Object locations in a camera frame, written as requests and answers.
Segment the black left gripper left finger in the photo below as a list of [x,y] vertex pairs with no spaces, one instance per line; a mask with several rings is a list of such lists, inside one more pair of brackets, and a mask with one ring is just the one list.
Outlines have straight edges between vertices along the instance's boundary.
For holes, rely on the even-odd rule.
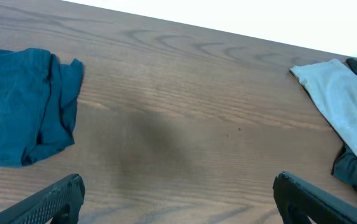
[[85,186],[70,174],[0,212],[0,224],[77,224],[84,203]]

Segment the navy blue denim shorts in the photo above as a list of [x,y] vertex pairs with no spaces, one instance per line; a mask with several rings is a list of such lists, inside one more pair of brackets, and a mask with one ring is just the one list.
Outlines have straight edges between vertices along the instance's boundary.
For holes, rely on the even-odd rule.
[[0,166],[24,167],[74,144],[84,65],[48,50],[0,50]]

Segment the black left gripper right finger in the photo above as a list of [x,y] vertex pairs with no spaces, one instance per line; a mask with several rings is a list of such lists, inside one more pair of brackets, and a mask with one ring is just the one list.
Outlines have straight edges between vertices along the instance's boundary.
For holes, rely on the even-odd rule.
[[357,224],[357,208],[289,173],[275,177],[274,200],[284,224]]

